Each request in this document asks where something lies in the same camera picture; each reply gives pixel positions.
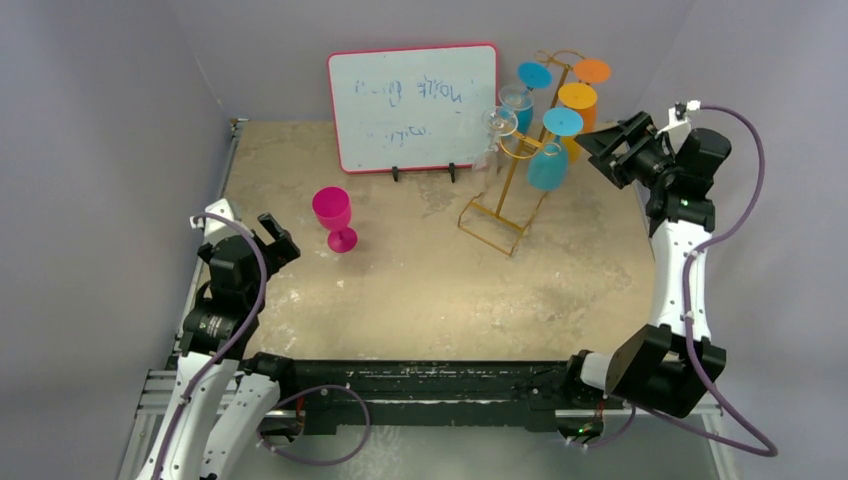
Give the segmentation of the light blue wine glass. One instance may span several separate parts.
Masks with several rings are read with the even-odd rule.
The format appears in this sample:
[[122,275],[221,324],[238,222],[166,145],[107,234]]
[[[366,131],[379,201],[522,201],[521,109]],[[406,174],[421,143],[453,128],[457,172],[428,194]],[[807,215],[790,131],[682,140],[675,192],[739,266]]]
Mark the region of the light blue wine glass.
[[570,165],[580,156],[574,137],[583,126],[581,115],[567,107],[555,107],[544,114],[543,127],[547,134],[531,158],[526,175],[532,187],[550,192],[563,184]]

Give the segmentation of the pink wine glass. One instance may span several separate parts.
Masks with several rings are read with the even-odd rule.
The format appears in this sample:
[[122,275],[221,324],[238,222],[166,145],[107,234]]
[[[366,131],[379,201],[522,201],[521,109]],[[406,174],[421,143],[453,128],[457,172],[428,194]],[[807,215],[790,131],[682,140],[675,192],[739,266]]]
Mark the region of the pink wine glass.
[[319,224],[327,230],[327,245],[335,253],[347,253],[358,242],[350,226],[352,203],[348,192],[338,186],[328,186],[315,193],[312,210]]

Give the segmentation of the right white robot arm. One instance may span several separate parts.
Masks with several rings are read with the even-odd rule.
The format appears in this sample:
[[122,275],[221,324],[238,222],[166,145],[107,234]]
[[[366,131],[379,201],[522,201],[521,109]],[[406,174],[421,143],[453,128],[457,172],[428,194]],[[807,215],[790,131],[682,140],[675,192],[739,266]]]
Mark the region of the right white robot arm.
[[612,184],[648,190],[645,216],[655,274],[645,326],[611,356],[581,353],[580,369],[564,376],[561,392],[576,407],[600,391],[676,418],[686,417],[723,372],[727,354],[713,344],[705,313],[707,242],[715,230],[708,197],[731,142],[694,128],[683,114],[655,127],[641,112],[604,130],[574,138]]

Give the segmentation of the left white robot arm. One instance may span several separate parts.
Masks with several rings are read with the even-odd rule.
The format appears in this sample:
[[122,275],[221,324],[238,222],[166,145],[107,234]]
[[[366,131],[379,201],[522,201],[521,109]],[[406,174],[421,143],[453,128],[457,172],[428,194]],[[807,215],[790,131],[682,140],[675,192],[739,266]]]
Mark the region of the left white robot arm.
[[197,254],[208,277],[184,319],[176,382],[140,479],[230,478],[261,422],[261,408],[284,409],[297,399],[298,382],[277,367],[239,369],[268,281],[300,256],[271,214],[258,221],[270,242],[218,207],[191,220],[204,233]]

